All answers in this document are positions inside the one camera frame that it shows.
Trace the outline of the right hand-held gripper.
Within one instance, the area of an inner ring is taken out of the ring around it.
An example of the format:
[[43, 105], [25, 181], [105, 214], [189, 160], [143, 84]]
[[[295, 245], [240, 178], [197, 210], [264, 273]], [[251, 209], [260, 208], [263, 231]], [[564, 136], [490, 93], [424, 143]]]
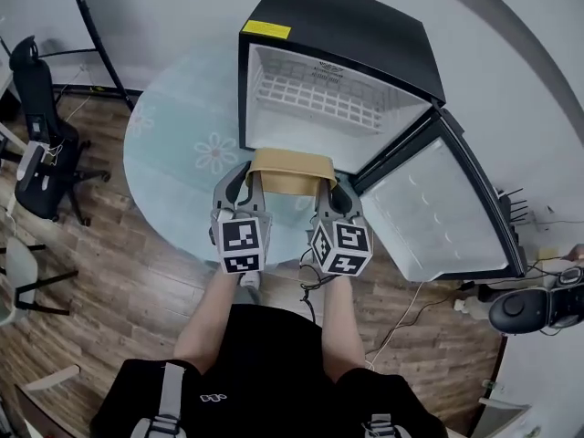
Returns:
[[[321, 179], [315, 199], [318, 220], [310, 239], [314, 259], [324, 274], [359, 275], [372, 258], [360, 198], [348, 183], [338, 183], [332, 189], [331, 206], [329, 198], [329, 180]], [[346, 220], [329, 220], [331, 207]]]

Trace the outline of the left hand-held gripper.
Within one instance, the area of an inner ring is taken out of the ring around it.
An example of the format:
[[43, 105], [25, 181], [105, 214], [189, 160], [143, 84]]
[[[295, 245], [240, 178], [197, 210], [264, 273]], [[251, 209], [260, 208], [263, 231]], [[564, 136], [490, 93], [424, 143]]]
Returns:
[[236, 165], [214, 188], [210, 235], [226, 274], [265, 268], [272, 214], [266, 211], [260, 172], [248, 175], [247, 198], [236, 207], [250, 166], [250, 161]]

